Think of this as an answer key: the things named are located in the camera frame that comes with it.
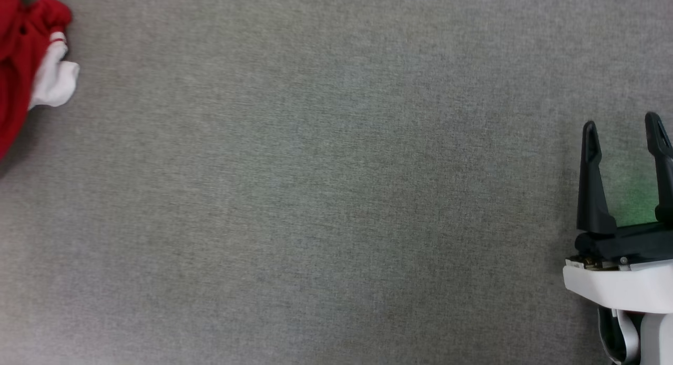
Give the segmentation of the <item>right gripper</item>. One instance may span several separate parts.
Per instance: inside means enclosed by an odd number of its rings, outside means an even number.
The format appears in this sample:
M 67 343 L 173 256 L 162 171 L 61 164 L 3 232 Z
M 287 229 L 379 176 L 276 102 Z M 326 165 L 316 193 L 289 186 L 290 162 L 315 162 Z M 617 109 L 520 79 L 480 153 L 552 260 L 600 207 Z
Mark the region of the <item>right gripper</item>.
M 658 181 L 658 222 L 617 228 L 609 214 L 599 163 L 603 152 L 594 121 L 584 124 L 579 169 L 577 254 L 563 267 L 565 288 L 601 307 L 672 311 L 672 145 L 657 113 L 645 118 L 647 149 Z

